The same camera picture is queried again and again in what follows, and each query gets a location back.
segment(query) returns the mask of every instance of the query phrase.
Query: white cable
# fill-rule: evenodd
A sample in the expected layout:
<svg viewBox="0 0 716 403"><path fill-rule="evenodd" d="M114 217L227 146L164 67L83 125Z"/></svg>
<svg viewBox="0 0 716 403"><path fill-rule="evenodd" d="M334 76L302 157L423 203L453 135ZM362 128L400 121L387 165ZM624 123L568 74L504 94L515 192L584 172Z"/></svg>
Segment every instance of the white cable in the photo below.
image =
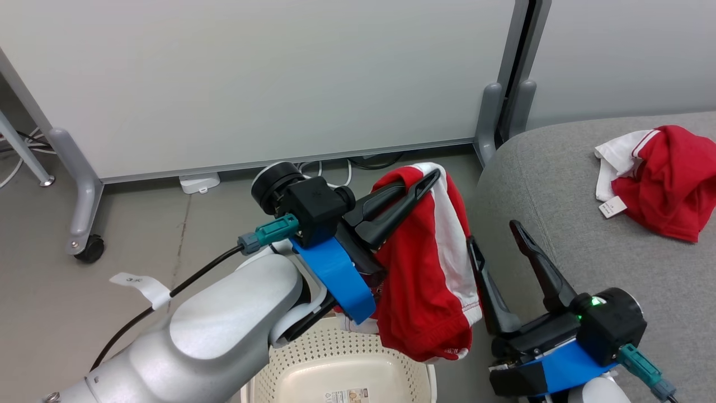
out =
<svg viewBox="0 0 716 403"><path fill-rule="evenodd" d="M318 163L318 175L316 175L316 176L321 176L323 174L323 162L322 161L301 162L297 166L297 168L299 169L299 172L301 173L301 175L304 176L304 178L306 178L306 179L311 178L310 176L304 174L304 168L306 168L308 165L310 165L314 162ZM348 179L346 180L346 183L344 183L342 185L328 184L329 188L335 189L339 186L348 186L351 183L351 180L353 179L353 164L351 163L351 161L348 161L348 160L346 160L346 162L348 163Z"/></svg>
<svg viewBox="0 0 716 403"><path fill-rule="evenodd" d="M12 170L10 175L7 178L5 178L5 180L2 181L2 183L0 183L0 189L4 188L5 185L7 185L15 177L15 174L17 174L17 171L20 170L21 166L22 166L22 158L20 159L20 161L17 161L17 165L15 165L15 169Z"/></svg>
<svg viewBox="0 0 716 403"><path fill-rule="evenodd" d="M39 130L40 130L39 127L38 127L38 128L35 128L35 130L33 130L32 133L30 133L30 137L33 137L33 138L41 138L41 137L44 137L44 133L40 133L39 136L34 137L35 133L37 133ZM26 139L25 139L25 143L27 143L27 144L30 144L30 141L31 141L31 140L30 140L29 138L26 138ZM57 155L57 153L54 152L54 151L42 150L42 149L40 149L40 148L32 148L32 147L29 147L29 148L30 148L31 150L35 151L36 153L52 154L53 156L56 156L56 155Z"/></svg>
<svg viewBox="0 0 716 403"><path fill-rule="evenodd" d="M35 133L37 133L39 130L40 130L39 127L38 127L38 128L35 128L35 130L33 130L33 131L30 133L30 137L34 136ZM36 138L41 138L41 137L44 137L44 134L40 133L40 135L37 136ZM2 142L2 141L7 141L7 139L6 139L5 137L0 138L0 142ZM26 138L26 139L25 139L25 143L29 144L29 142L30 142L30 139L29 139L29 138ZM33 150L33 151L36 151L36 152L38 152L38 153L57 154L57 153L55 153L55 152L53 152L53 151L40 150L40 149L37 149L37 148L35 148L35 147L31 147L31 146L29 146L28 148L31 149L31 150ZM20 159L20 161L17 161L17 165L15 165L15 169L13 169L12 172L7 176L7 178L5 178L5 180L0 183L0 189L4 188L5 185L7 185L8 183L10 183L10 181L15 177L15 175L17 175L17 171L20 170L20 167L21 167L21 166L22 166L22 158Z"/></svg>

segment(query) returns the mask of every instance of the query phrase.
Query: white partition board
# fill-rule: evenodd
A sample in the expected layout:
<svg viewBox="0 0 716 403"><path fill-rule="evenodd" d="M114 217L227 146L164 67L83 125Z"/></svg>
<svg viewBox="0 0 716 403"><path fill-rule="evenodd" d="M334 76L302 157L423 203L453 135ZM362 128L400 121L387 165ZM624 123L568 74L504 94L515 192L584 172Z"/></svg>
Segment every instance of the white partition board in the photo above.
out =
<svg viewBox="0 0 716 403"><path fill-rule="evenodd" d="M0 47L100 178L221 170L471 141L514 6L5 0Z"/></svg>
<svg viewBox="0 0 716 403"><path fill-rule="evenodd" d="M527 130L716 109L716 1L553 0Z"/></svg>

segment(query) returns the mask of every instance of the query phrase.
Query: green cable connector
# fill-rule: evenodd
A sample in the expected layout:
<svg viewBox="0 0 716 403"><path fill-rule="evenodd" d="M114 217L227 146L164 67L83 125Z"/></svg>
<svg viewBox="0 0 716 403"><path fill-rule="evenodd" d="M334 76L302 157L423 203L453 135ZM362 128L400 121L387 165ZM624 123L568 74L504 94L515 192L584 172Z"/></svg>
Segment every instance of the green cable connector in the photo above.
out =
<svg viewBox="0 0 716 403"><path fill-rule="evenodd" d="M286 214L268 224L256 227L256 237L261 246L284 240L299 230L299 221L293 214Z"/></svg>
<svg viewBox="0 0 716 403"><path fill-rule="evenodd" d="M649 359L631 344L625 344L619 349L616 360L631 374L641 379L652 390L660 402L665 402L674 396L676 388L666 379L662 372L652 364Z"/></svg>
<svg viewBox="0 0 716 403"><path fill-rule="evenodd" d="M255 232L241 235L236 243L243 245L241 254L250 255L261 249L262 246L272 242L281 241L296 234L299 230L299 221L293 214L286 214L268 224L259 225Z"/></svg>

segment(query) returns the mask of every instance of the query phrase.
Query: black cable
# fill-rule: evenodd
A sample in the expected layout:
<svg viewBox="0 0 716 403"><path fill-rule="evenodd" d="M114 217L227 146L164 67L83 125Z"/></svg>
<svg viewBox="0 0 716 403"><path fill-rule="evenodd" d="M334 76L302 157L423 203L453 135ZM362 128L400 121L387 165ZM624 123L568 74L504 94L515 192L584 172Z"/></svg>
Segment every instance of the black cable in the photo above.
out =
<svg viewBox="0 0 716 403"><path fill-rule="evenodd" d="M365 165L363 163L360 163L360 162L354 160L353 158L348 158L348 161L350 161L355 166L358 166L359 168L367 169L369 171L375 171L377 169L387 168L387 167L391 166L392 164L397 163L403 157L403 155L405 155L405 153L399 153L394 159L392 159L392 161L390 161L388 163L381 164L381 165Z"/></svg>
<svg viewBox="0 0 716 403"><path fill-rule="evenodd" d="M32 136L30 136L30 135L28 135L28 134L22 133L21 131L16 131L16 132L17 132L17 134L19 134L20 136L25 137L25 138L28 138L29 140L32 140L32 141L34 141L35 143L40 143L40 144L42 144L42 145L45 145L45 146L48 146L48 147L52 147L52 146L50 145L50 143L47 143L45 140L40 140L39 138L32 137Z"/></svg>
<svg viewBox="0 0 716 403"><path fill-rule="evenodd" d="M107 355L107 353L110 352L110 349L112 348L112 346L115 345L115 343L117 343L117 340L119 340L120 337L124 336L124 334L127 333L127 331L129 331L134 325L139 323L142 319L149 316L152 312L154 312L154 308L152 308L150 306L149 308L145 309L144 312L135 316L134 319L127 322L127 324L124 325L120 329L120 331L118 331L114 336L112 336L109 343L107 343L107 345L102 349L102 351L100 352L100 355L97 356L97 359L95 360L95 363L92 364L92 368L90 369L90 371L94 371L98 366L100 366L100 364L102 363L102 360L105 359L105 356Z"/></svg>
<svg viewBox="0 0 716 403"><path fill-rule="evenodd" d="M32 148L32 149L37 148L37 149L39 149L39 150L53 151L53 150L52 150L52 147L40 146L40 145L37 145L37 146L28 146L28 148ZM15 151L15 149L12 148L12 147L9 147L9 148L0 148L0 153L7 153L7 152L10 152L10 151Z"/></svg>
<svg viewBox="0 0 716 403"><path fill-rule="evenodd" d="M177 288L174 288L173 290L171 290L169 292L169 296L171 298L174 298L178 293L181 293L182 291L184 291L189 285L191 285L191 283L194 283L198 278L205 275L209 270L215 268L216 266L219 265L219 263L223 262L224 260L228 259L229 257L235 255L236 253L238 253L242 250L243 250L243 245L239 245L239 246L232 247L231 249L222 253L216 259L212 260L206 266L202 267L201 270L194 273L194 275L189 277L183 283L179 284L179 286ZM152 307L147 308L146 310L144 310L144 312L140 313L139 315L135 316L134 319L127 322L127 324L124 325L120 329L120 331L118 331L114 336L112 336L110 341L107 342L107 345L100 352L100 355L97 356L95 363L92 365L92 368L89 371L90 372L94 371L98 366L100 366L100 364L102 363L102 360L105 359L107 353L110 352L110 349L112 348L112 346L115 345L115 343L117 343L117 341L120 339L120 337L124 336L124 334L127 333L127 331L129 331L134 325L139 323L142 319L149 316L152 312L154 312L154 309Z"/></svg>
<svg viewBox="0 0 716 403"><path fill-rule="evenodd" d="M221 263L221 262L223 262L224 260L228 259L228 258L231 257L232 255L234 255L234 254L236 254L236 253L238 253L238 252L241 252L242 250L243 250L243 245L238 245L238 246L232 247L231 249L229 249L229 250L227 250L226 252L222 253L222 254L219 255L216 259L214 259L214 260L212 260L211 262L209 262L208 265L202 267L201 270L197 271L196 273L194 273L194 275L192 275L191 277L189 277L188 279L186 279L186 280L184 281L184 283L179 284L179 285L177 286L177 288L171 290L171 292L169 292L169 296L170 296L171 298L174 298L175 295L177 295L178 293L181 293L182 291L184 291L185 288L187 288L189 285L191 285L191 283L194 283L196 280L198 280L199 277L205 275L206 272L208 272L209 270L215 268L219 263Z"/></svg>

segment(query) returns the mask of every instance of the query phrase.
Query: clothing label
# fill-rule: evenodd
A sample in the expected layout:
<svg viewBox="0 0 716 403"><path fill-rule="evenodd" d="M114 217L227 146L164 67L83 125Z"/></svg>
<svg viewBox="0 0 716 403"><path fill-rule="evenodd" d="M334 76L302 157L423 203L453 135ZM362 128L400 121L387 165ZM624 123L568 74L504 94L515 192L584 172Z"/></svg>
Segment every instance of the clothing label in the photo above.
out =
<svg viewBox="0 0 716 403"><path fill-rule="evenodd" d="M626 209L627 205L624 204L619 196L612 197L599 206L599 211L604 214L606 218L611 218Z"/></svg>
<svg viewBox="0 0 716 403"><path fill-rule="evenodd" d="M166 288L159 280L148 275L133 275L130 273L119 273L110 281L114 284L134 287L138 289L152 303L152 308L157 310L166 304L170 299L169 288Z"/></svg>
<svg viewBox="0 0 716 403"><path fill-rule="evenodd" d="M324 393L324 403L370 403L368 388L339 390Z"/></svg>

